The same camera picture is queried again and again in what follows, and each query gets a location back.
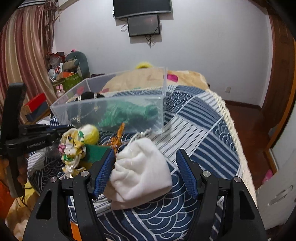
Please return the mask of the clear plastic storage bin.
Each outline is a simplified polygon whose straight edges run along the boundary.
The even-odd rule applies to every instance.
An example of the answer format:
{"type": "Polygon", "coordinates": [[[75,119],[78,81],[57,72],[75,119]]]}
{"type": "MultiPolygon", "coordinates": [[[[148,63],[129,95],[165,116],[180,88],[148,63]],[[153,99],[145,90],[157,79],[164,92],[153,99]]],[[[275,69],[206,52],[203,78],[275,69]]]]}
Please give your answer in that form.
{"type": "Polygon", "coordinates": [[[60,125],[91,124],[100,132],[116,132],[124,123],[128,133],[161,133],[166,92],[167,69],[142,68],[86,78],[50,109],[60,125]]]}

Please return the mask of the yellow-haired rag doll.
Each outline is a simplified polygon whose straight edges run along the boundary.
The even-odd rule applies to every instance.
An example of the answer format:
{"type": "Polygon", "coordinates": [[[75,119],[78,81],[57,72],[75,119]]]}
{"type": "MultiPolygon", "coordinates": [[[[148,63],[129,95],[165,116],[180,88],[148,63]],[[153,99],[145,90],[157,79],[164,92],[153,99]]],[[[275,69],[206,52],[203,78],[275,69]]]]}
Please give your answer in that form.
{"type": "Polygon", "coordinates": [[[85,171],[80,161],[86,156],[86,145],[96,145],[99,140],[99,130],[94,125],[84,125],[81,128],[71,128],[63,133],[58,150],[61,153],[63,175],[72,178],[85,171]]]}

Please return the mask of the yellow plush headband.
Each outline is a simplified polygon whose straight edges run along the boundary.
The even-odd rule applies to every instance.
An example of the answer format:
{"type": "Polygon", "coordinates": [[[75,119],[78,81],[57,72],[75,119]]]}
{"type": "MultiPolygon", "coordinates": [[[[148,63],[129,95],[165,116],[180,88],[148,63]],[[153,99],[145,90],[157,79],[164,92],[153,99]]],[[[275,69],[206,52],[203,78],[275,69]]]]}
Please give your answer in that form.
{"type": "Polygon", "coordinates": [[[137,66],[135,67],[135,69],[145,69],[145,68],[152,68],[153,65],[149,62],[140,62],[137,64],[137,66]]]}

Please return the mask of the blue white patterned cloth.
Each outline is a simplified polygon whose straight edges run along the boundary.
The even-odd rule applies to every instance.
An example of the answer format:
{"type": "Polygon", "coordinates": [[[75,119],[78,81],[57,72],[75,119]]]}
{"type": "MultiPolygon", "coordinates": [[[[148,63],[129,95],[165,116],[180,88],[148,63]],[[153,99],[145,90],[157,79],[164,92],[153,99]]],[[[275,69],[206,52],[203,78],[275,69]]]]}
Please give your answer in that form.
{"type": "MultiPolygon", "coordinates": [[[[73,240],[70,220],[82,240],[264,240],[264,227],[247,161],[224,101],[210,90],[171,85],[166,88],[164,129],[146,135],[165,157],[172,189],[143,205],[112,210],[104,194],[89,195],[89,170],[64,174],[61,153],[31,152],[29,182],[40,197],[30,215],[24,240],[73,240]],[[184,149],[202,169],[204,192],[187,192],[176,152],[184,149]]],[[[96,146],[115,155],[136,133],[100,132],[96,146]]]]}

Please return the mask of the white drawstring pouch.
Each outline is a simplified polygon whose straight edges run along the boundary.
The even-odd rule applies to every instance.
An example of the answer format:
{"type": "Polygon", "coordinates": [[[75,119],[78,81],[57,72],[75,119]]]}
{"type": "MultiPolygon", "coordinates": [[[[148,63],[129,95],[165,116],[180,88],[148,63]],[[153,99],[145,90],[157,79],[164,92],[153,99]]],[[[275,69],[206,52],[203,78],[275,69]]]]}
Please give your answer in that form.
{"type": "Polygon", "coordinates": [[[112,210],[130,209],[167,194],[173,186],[168,163],[146,135],[136,133],[116,154],[104,196],[112,210]]]}

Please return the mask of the pink rabbit toy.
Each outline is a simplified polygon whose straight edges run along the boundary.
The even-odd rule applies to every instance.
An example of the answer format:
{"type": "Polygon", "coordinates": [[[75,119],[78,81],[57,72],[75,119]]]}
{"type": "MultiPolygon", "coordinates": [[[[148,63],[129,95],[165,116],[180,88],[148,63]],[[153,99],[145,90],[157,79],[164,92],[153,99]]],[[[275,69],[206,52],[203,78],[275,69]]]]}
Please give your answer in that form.
{"type": "Polygon", "coordinates": [[[56,96],[60,98],[65,94],[65,90],[63,89],[63,84],[59,84],[56,86],[56,96]]]}

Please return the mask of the yellow green sponge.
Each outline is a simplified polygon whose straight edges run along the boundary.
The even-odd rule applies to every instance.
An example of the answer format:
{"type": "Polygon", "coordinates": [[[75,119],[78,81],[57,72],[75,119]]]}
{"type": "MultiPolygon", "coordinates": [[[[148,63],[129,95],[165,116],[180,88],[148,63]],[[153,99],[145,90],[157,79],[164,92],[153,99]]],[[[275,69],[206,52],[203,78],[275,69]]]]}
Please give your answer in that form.
{"type": "Polygon", "coordinates": [[[81,167],[89,170],[93,163],[100,161],[107,150],[110,149],[108,146],[96,146],[86,144],[86,154],[79,162],[81,167]]]}

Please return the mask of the large black wall television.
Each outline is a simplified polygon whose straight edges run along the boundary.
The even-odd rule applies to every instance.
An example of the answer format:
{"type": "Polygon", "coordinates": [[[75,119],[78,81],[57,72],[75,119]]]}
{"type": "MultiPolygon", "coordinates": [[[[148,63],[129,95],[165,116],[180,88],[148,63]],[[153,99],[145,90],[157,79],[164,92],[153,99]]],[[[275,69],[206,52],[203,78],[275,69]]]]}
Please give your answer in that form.
{"type": "Polygon", "coordinates": [[[171,13],[170,0],[113,0],[114,17],[127,18],[150,13],[171,13]]]}

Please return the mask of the beige fleece blanket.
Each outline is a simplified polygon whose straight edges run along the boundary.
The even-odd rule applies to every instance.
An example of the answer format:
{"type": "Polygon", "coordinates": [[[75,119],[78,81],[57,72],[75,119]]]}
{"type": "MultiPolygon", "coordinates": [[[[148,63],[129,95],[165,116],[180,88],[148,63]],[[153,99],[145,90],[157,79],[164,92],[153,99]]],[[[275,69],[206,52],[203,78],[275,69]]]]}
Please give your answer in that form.
{"type": "MultiPolygon", "coordinates": [[[[161,68],[143,68],[121,73],[112,77],[100,91],[101,93],[160,87],[164,82],[164,70],[161,68]]],[[[193,86],[207,90],[206,78],[194,71],[167,71],[168,85],[193,86]]]]}

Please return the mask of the brown wooden door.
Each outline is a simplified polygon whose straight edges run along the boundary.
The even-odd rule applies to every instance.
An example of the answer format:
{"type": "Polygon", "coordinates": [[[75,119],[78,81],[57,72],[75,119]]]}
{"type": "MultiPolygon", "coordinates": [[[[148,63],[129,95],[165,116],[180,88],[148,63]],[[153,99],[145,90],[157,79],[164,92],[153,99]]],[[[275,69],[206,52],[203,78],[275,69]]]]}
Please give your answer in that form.
{"type": "Polygon", "coordinates": [[[292,112],[295,94],[295,40],[278,13],[268,8],[273,42],[271,74],[262,113],[267,128],[274,131],[266,146],[273,148],[292,112]]]}

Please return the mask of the green knitted item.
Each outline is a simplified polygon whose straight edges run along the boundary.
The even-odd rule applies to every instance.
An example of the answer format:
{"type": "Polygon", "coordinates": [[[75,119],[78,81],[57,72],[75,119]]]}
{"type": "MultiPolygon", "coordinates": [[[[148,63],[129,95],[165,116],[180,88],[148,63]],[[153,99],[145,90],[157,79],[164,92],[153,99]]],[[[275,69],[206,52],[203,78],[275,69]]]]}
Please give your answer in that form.
{"type": "Polygon", "coordinates": [[[142,106],[127,101],[113,101],[107,104],[98,124],[100,128],[115,128],[122,123],[126,126],[136,126],[154,122],[158,117],[159,108],[155,104],[142,106]]]}

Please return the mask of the grey green plush toy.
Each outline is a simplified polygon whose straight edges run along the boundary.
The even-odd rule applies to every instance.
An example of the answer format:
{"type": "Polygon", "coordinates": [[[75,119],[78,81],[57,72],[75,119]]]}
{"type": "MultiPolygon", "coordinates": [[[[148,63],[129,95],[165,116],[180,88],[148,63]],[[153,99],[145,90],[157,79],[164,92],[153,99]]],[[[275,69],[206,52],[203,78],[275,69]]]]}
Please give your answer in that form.
{"type": "Polygon", "coordinates": [[[71,52],[66,56],[62,70],[63,72],[75,72],[82,79],[90,77],[87,58],[79,51],[71,52]]]}

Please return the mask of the green storage box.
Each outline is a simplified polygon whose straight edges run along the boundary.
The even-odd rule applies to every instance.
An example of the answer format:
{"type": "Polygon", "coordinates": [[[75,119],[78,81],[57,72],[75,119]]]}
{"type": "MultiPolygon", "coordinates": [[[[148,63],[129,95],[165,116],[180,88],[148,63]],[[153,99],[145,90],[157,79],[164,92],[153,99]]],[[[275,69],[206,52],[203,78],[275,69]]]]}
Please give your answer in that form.
{"type": "Polygon", "coordinates": [[[52,83],[53,90],[57,91],[56,86],[63,86],[63,89],[65,92],[67,92],[69,89],[73,88],[75,85],[80,83],[83,79],[78,75],[78,73],[73,74],[67,78],[62,78],[58,81],[55,81],[52,83]]]}

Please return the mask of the wall power socket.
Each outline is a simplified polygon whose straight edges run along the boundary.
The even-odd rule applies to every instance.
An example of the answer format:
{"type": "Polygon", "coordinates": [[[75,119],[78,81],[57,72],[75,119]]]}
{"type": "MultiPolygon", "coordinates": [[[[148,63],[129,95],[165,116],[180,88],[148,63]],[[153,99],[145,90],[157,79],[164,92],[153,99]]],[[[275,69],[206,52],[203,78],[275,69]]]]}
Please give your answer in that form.
{"type": "Polygon", "coordinates": [[[229,93],[231,91],[231,87],[226,87],[225,92],[229,93]]]}

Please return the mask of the black knit item with chain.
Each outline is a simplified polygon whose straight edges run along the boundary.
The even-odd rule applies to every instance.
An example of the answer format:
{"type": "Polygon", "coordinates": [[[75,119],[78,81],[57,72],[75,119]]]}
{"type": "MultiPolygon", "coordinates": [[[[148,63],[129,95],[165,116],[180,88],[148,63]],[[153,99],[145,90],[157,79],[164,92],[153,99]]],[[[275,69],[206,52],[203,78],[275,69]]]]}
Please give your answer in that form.
{"type": "Polygon", "coordinates": [[[85,92],[78,96],[72,102],[81,102],[91,99],[91,102],[83,104],[74,104],[67,109],[68,119],[72,125],[76,128],[82,127],[87,124],[93,125],[93,121],[97,120],[101,116],[100,112],[103,113],[106,110],[106,103],[99,102],[99,98],[105,96],[96,92],[85,92]]]}

